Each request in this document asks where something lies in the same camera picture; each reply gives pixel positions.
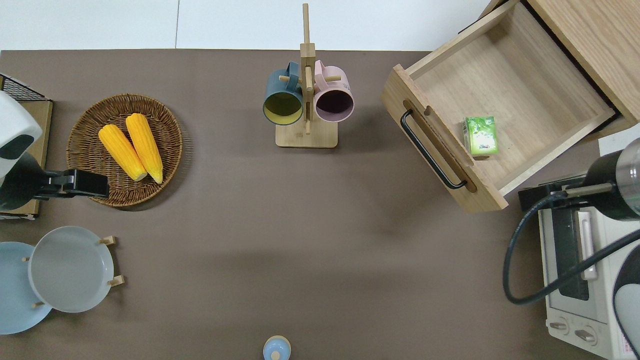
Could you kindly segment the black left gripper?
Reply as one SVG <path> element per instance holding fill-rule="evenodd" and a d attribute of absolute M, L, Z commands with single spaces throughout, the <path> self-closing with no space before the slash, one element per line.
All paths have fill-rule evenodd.
<path fill-rule="evenodd" d="M 44 171 L 38 161 L 26 152 L 1 182 L 0 209 L 12 211 L 23 207 L 34 197 L 37 200 L 48 201 L 66 199 L 68 194 L 108 197 L 109 180 L 105 175 L 86 170 L 66 170 L 65 176 L 60 171 Z"/>

